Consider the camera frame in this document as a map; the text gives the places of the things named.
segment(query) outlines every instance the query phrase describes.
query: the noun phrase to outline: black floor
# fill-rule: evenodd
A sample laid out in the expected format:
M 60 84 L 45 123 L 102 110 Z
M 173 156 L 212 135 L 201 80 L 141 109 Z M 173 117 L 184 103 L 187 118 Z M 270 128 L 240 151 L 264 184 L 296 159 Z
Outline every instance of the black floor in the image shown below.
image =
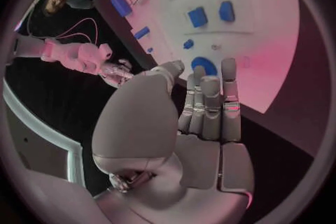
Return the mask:
M 99 25 L 99 42 L 109 43 L 114 51 L 112 61 L 127 58 L 134 73 L 142 69 L 123 44 L 109 29 L 96 10 L 78 11 L 67 8 L 60 14 L 45 18 L 36 11 L 31 19 L 31 31 L 38 36 L 56 36 L 80 19 L 93 17 Z M 26 34 L 24 24 L 21 32 Z M 74 32 L 85 32 L 94 38 L 94 28 L 85 22 Z M 81 37 L 62 42 L 85 41 Z M 105 103 L 114 89 L 100 77 L 69 71 L 58 63 L 39 59 L 16 59 L 7 68 L 6 80 L 21 101 L 40 119 L 83 146 L 86 186 L 94 196 L 109 186 L 108 178 L 92 159 L 92 133 Z M 176 86 L 173 100 L 181 112 L 185 89 Z M 254 223 L 270 212 L 294 189 L 312 162 L 312 158 L 274 133 L 243 118 L 243 142 L 246 144 L 255 169 L 255 197 L 242 223 Z

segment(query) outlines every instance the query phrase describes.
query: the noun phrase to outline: hair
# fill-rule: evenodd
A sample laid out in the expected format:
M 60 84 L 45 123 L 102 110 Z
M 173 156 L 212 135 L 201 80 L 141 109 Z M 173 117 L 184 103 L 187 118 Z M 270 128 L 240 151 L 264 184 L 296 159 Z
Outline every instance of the hair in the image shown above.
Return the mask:
M 48 2 L 49 2 L 49 0 L 45 0 L 44 1 L 43 5 L 42 5 L 42 13 L 46 17 L 51 17 L 54 14 L 50 13 L 50 12 L 48 12 L 48 10 L 46 10 L 46 6 L 47 6 Z

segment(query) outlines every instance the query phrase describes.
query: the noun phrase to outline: blue shape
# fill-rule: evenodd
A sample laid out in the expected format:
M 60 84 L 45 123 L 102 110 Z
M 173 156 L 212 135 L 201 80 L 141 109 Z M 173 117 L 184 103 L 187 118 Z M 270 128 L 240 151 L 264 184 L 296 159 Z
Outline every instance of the blue shape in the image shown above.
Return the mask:
M 126 0 L 111 0 L 112 5 L 121 15 L 121 17 L 125 17 L 128 14 L 132 13 L 132 9 Z
M 184 44 L 183 48 L 184 49 L 190 49 L 194 46 L 194 41 L 192 39 L 188 39 Z
M 220 17 L 222 21 L 235 21 L 234 7 L 231 1 L 224 1 L 220 7 Z
M 196 57 L 192 61 L 192 69 L 194 70 L 196 66 L 203 66 L 206 74 L 208 76 L 216 76 L 217 75 L 217 68 L 216 66 L 207 58 L 203 57 Z
M 142 28 L 140 31 L 136 32 L 134 34 L 134 37 L 136 39 L 140 39 L 141 37 L 143 37 L 144 35 L 147 35 L 150 32 L 150 29 L 146 26 L 144 28 Z
M 194 10 L 191 10 L 190 12 L 188 12 L 188 15 L 195 28 L 201 27 L 208 23 L 207 15 L 203 7 L 198 7 Z

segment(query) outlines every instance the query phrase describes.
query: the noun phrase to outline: blue disc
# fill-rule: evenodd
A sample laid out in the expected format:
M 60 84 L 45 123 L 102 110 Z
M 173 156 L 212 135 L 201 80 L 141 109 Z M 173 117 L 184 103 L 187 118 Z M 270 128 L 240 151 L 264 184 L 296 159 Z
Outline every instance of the blue disc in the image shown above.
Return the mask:
M 216 76 L 217 75 L 217 68 L 216 66 L 208 59 L 203 57 L 196 57 L 192 61 L 192 69 L 194 70 L 196 66 L 203 66 L 206 74 L 208 76 Z

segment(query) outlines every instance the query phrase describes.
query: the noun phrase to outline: pink wire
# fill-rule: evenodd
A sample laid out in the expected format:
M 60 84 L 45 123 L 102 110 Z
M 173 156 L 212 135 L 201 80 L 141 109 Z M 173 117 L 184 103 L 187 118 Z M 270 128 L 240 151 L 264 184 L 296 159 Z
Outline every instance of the pink wire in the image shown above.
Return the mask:
M 81 24 L 82 22 L 84 21 L 87 21 L 87 20 L 90 20 L 94 23 L 95 27 L 96 27 L 96 39 L 95 39 L 95 45 L 97 45 L 97 41 L 98 41 L 98 27 L 97 27 L 97 23 L 96 21 L 93 19 L 93 18 L 84 18 L 83 20 L 77 22 L 74 26 L 72 26 L 69 30 L 65 31 L 64 33 L 56 36 L 55 38 L 59 39 L 61 36 L 65 35 L 66 33 L 70 32 L 72 29 L 74 29 L 77 25 Z
M 56 39 L 62 39 L 62 38 L 69 38 L 70 36 L 74 36 L 74 35 L 83 35 L 84 37 L 86 37 L 88 39 L 88 41 L 90 43 L 92 43 L 91 39 L 86 35 L 86 34 L 83 34 L 82 32 L 76 32 L 74 34 L 70 34 L 70 35 L 66 35 L 66 36 L 60 36 L 60 37 L 56 37 Z

